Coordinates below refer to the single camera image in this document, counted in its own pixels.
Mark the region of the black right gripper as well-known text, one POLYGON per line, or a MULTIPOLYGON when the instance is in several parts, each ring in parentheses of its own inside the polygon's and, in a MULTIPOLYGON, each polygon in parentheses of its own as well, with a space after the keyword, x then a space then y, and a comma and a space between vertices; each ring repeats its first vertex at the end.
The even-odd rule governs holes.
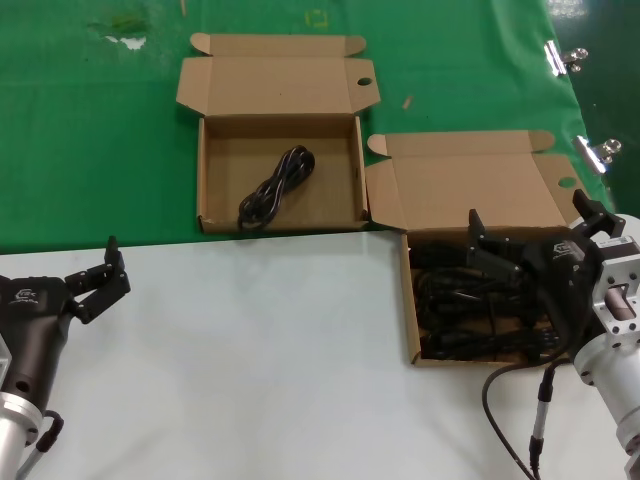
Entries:
POLYGON ((572 203, 582 220, 571 232, 512 240, 489 233, 476 209, 469 211, 467 228, 467 266, 508 286, 533 284, 569 356, 602 330, 593 326, 593 290, 603 260, 595 236, 616 239, 624 230, 623 218, 583 190, 574 191, 572 203))

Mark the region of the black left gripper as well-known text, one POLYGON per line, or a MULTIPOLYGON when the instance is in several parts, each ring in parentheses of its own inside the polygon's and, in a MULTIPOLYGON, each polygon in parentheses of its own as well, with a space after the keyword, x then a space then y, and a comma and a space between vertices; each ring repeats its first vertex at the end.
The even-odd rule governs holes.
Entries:
POLYGON ((72 315, 87 325, 131 291, 115 236, 102 264, 67 276, 1 279, 1 337, 11 361, 1 390, 50 398, 72 315))

